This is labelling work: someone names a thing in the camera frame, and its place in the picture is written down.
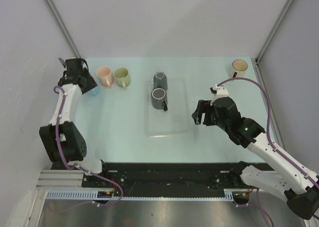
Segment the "orange pink mug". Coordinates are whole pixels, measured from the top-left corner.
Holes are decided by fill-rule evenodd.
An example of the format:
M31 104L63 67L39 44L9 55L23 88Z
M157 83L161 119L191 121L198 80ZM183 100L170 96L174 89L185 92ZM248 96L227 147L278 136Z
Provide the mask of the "orange pink mug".
M114 83L112 71L107 66L99 67L96 71L96 75L103 86L110 87Z

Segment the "blue mug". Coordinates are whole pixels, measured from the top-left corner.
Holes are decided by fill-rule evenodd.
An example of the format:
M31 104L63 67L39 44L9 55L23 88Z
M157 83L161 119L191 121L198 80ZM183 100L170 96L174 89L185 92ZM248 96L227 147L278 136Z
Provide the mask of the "blue mug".
M100 93L100 88L99 86L94 87L90 91L88 91L88 94L91 96L97 96Z

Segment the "dark grey mug front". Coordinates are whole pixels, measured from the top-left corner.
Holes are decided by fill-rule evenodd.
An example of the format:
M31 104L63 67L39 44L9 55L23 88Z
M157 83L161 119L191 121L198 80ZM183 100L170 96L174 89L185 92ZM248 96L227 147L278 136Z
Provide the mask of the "dark grey mug front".
M157 110L167 111L167 93L162 88L155 88L151 92L152 106Z

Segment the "dark grey mug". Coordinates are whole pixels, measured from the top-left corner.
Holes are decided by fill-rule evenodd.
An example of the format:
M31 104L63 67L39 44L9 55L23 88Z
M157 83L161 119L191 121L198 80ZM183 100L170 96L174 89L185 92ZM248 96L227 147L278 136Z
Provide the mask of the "dark grey mug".
M152 106L157 110L167 111L167 93L162 88L155 88L151 92Z
M154 89L161 88L165 91L168 90L167 76L164 72L156 72L153 78Z

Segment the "green mug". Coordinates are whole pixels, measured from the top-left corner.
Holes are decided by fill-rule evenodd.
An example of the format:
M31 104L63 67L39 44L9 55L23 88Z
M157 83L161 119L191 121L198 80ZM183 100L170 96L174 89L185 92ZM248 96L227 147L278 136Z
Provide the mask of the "green mug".
M131 83L131 77L130 77L129 71L124 67L121 67L115 70L114 78L115 78L116 84L122 88L128 87Z

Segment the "cream beige mug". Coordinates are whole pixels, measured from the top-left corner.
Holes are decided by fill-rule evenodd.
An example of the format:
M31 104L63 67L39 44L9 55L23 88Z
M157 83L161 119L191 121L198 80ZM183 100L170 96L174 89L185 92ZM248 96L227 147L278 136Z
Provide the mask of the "cream beige mug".
M229 76L231 78L244 77L248 69L248 63L242 59L236 59L232 62L229 69Z

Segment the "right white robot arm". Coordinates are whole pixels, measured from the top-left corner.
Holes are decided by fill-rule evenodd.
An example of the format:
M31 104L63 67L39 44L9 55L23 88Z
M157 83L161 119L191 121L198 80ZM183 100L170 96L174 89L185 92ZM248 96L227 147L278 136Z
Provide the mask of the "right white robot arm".
M276 173L264 173L252 165L239 162L230 175L230 183L261 188L283 200L298 217L310 220L319 209L319 175L306 168L267 138L265 129L255 120L241 116L230 97L215 101L199 100L192 113L196 125L217 126L229 139L264 160Z

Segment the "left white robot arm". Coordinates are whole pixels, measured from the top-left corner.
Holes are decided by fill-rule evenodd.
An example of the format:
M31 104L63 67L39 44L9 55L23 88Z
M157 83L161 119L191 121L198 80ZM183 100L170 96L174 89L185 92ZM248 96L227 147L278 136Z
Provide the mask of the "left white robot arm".
M110 181L110 174L102 170L101 160L87 157L86 141L74 123L80 98L98 84L90 74L86 60L59 58L59 61L65 70L53 88L59 95L58 102L49 124L39 128L40 138L52 163L93 175L93 182L104 187Z

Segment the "clear plastic tray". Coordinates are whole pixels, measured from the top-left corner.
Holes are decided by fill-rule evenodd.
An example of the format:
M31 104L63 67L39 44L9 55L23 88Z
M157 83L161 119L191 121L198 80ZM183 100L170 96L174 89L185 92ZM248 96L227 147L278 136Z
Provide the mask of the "clear plastic tray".
M152 106L153 81L145 84L145 132L150 138L185 136L190 134L190 113L185 81L168 79L168 110Z

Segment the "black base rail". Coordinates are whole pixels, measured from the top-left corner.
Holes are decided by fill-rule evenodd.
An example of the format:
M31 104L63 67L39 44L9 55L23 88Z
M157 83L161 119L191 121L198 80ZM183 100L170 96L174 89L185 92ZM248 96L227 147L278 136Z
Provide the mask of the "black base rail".
M102 176L116 182L87 176L81 171L65 171L59 164L53 165L52 186L57 189L106 190L124 195L148 193L170 197L206 197L217 190L249 192L251 186L244 184L236 175L236 163L103 163Z

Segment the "left aluminium frame post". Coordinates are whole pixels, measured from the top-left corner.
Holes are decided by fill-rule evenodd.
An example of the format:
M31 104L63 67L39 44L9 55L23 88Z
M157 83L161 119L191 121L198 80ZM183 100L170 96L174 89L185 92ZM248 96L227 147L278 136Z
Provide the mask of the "left aluminium frame post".
M64 38L68 48L74 55L74 57L80 58L81 54L63 20L61 17L58 8L56 7L55 3L53 0L43 0L44 4L46 5L48 11L50 12L54 22L56 23L62 37Z

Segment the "aluminium frame post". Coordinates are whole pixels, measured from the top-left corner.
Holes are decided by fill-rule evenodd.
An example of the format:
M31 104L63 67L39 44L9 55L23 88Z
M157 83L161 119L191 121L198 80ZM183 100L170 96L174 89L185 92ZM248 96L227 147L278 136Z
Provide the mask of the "aluminium frame post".
M74 57L80 58L81 54L63 20L61 17L58 8L56 7L55 3L53 0L43 0L44 4L46 5L48 11L50 12L54 22L56 23L62 37L64 38L68 48L74 55Z
M296 0L286 0L282 10L280 11L275 23L273 24L273 26L271 28L270 33L268 34L265 42L263 43L260 51L258 52L257 57L255 58L255 62L257 65L260 64L261 60L263 59L265 53L267 52L268 48L270 47L277 32L280 30L282 24L284 23L285 19L287 18L288 14L291 11L295 2L296 2Z

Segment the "right aluminium frame post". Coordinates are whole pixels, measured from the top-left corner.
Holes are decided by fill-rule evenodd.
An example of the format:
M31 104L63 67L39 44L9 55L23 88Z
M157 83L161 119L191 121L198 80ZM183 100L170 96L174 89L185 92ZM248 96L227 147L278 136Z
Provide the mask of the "right aluminium frame post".
M265 42L263 43L260 51L258 52L257 57L255 58L255 62L257 65L260 64L261 60L263 59L265 53L267 52L268 48L270 47L277 32L280 30L282 24L284 23L285 19L287 18L288 14L291 11L295 2L296 2L296 0L286 0L282 10L280 11L275 23L273 24L273 26L271 28L270 33L268 34Z

